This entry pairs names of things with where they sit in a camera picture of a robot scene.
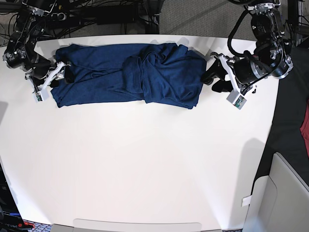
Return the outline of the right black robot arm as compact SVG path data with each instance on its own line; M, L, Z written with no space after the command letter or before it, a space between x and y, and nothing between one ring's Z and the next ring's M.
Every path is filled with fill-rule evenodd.
M41 97L48 86L57 87L62 79L67 84L74 82L71 62L53 63L35 51L37 41L43 38L47 23L52 20L56 4L56 0L21 1L15 30L3 54L7 67L25 72L25 79L30 81L37 97Z

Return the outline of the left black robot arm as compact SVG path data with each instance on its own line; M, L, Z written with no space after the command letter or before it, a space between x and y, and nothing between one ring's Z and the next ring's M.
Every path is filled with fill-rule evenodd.
M227 39L227 47L233 57L226 57L223 62L219 60L221 54L212 52L215 62L204 72L201 82L212 85L213 91L231 92L234 89L232 82L225 80L228 72L224 64L227 64L240 93L245 95L260 80L269 76L282 79L289 74L293 69L292 45L285 36L278 0L233 0L232 4L244 7ZM239 53L232 47L232 39L246 15L252 17L251 28L256 38L253 53L248 50Z

